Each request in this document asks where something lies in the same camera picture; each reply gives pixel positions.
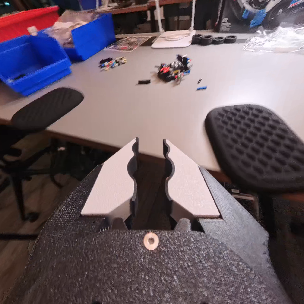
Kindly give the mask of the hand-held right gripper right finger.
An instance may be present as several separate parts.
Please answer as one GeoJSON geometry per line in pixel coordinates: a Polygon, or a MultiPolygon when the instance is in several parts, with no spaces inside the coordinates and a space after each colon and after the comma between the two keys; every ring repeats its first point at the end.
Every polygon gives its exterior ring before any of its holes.
{"type": "Polygon", "coordinates": [[[199,165],[172,142],[163,140],[167,213],[176,223],[185,218],[220,219],[220,211],[199,165]]]}

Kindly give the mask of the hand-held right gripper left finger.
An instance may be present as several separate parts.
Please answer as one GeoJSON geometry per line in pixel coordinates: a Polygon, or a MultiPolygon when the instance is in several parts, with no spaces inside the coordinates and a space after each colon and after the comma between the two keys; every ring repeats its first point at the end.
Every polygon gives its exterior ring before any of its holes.
{"type": "Polygon", "coordinates": [[[81,210],[82,217],[102,217],[109,224],[120,218],[127,228],[132,228],[138,211],[138,185],[134,177],[138,146],[136,137],[102,164],[81,210]]]}

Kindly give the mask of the lego car chassis assembly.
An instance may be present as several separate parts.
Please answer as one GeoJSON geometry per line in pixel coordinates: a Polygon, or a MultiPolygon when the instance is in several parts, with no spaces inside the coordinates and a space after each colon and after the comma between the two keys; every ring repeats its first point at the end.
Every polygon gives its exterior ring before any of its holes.
{"type": "Polygon", "coordinates": [[[183,78],[190,74],[193,66],[192,59],[188,55],[177,55],[172,63],[161,63],[158,68],[157,77],[161,81],[180,84],[183,78]]]}

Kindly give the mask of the pile of small lego pieces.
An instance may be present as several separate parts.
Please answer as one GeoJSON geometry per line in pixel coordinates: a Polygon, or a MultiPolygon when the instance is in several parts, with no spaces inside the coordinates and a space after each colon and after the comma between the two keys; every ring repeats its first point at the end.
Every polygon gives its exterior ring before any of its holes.
{"type": "Polygon", "coordinates": [[[106,59],[102,59],[99,62],[98,66],[101,70],[110,70],[116,68],[117,66],[124,65],[126,63],[127,63],[126,57],[117,57],[115,59],[108,57],[106,59]]]}

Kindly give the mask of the lego set box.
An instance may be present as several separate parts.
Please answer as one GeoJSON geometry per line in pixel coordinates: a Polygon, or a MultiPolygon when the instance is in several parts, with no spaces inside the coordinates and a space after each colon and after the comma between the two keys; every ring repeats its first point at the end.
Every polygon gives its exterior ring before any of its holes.
{"type": "Polygon", "coordinates": [[[219,3],[217,32],[253,33],[281,23],[303,24],[303,0],[225,0],[219,3]]]}

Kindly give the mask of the black office chair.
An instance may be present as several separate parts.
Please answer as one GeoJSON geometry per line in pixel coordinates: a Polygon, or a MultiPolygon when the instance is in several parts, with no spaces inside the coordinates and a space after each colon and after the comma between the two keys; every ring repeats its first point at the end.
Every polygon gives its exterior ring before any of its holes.
{"type": "Polygon", "coordinates": [[[6,178],[1,183],[1,192],[12,186],[20,218],[23,222],[35,222],[39,213],[26,213],[24,206],[22,182],[30,181],[33,176],[49,175],[51,181],[58,187],[62,184],[55,180],[55,175],[66,174],[66,166],[60,164],[65,155],[60,156],[60,146],[57,140],[34,153],[25,160],[6,160],[5,156],[20,157],[22,151],[13,145],[27,135],[39,133],[65,116],[84,99],[81,92],[60,87],[44,94],[18,110],[10,119],[9,125],[1,125],[1,171],[6,178]]]}

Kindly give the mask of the instruction booklet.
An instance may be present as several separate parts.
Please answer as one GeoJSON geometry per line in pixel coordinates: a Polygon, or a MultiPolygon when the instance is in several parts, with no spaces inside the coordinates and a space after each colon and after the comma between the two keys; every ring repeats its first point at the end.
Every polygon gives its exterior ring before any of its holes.
{"type": "Polygon", "coordinates": [[[126,36],[105,47],[104,50],[131,52],[147,42],[152,36],[126,36]]]}

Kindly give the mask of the blue plastic storage bin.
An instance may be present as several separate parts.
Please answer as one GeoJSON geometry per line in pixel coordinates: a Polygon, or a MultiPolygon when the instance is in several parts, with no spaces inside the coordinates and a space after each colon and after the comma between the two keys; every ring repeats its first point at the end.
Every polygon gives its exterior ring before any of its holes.
{"type": "Polygon", "coordinates": [[[0,78],[29,96],[71,74],[71,61],[53,38],[21,36],[0,44],[0,78]]]}
{"type": "Polygon", "coordinates": [[[105,47],[116,42],[114,21],[111,13],[101,14],[100,17],[82,27],[72,30],[74,48],[64,48],[72,62],[89,59],[105,47]]]}

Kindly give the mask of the plastic bags of parts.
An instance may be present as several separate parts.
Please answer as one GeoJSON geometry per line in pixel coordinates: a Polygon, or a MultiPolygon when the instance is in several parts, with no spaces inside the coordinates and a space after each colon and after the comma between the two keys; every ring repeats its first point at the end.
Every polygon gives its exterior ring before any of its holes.
{"type": "Polygon", "coordinates": [[[82,27],[100,17],[92,11],[66,10],[53,26],[43,30],[43,33],[56,39],[64,48],[74,48],[72,30],[82,27]]]}

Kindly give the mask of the crumpled clear plastic bag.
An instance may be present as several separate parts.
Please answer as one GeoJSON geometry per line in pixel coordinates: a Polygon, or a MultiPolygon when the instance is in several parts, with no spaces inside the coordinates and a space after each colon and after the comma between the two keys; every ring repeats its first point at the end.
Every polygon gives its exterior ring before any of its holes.
{"type": "Polygon", "coordinates": [[[243,46],[244,51],[304,54],[304,24],[282,22],[275,29],[259,27],[243,46]]]}

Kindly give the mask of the dark wooden desk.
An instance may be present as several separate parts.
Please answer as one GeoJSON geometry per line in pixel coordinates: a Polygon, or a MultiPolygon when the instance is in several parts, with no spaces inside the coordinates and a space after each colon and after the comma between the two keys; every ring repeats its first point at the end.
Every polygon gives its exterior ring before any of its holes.
{"type": "Polygon", "coordinates": [[[158,2],[160,6],[164,6],[164,5],[179,4],[179,3],[190,3],[190,2],[194,2],[194,1],[190,1],[190,0],[148,1],[146,4],[131,5],[129,7],[124,7],[124,8],[98,7],[97,9],[95,9],[93,11],[96,13],[111,13],[113,15],[142,12],[142,11],[147,11],[147,10],[156,8],[156,2],[158,2]]]}

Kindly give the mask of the red plastic storage bin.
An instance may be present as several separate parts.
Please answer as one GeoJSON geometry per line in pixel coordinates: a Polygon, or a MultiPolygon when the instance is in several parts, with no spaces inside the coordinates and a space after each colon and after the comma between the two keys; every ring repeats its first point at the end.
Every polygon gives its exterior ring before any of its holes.
{"type": "Polygon", "coordinates": [[[28,28],[38,31],[51,27],[59,18],[59,7],[51,6],[21,11],[0,18],[0,42],[28,35],[28,28]]]}

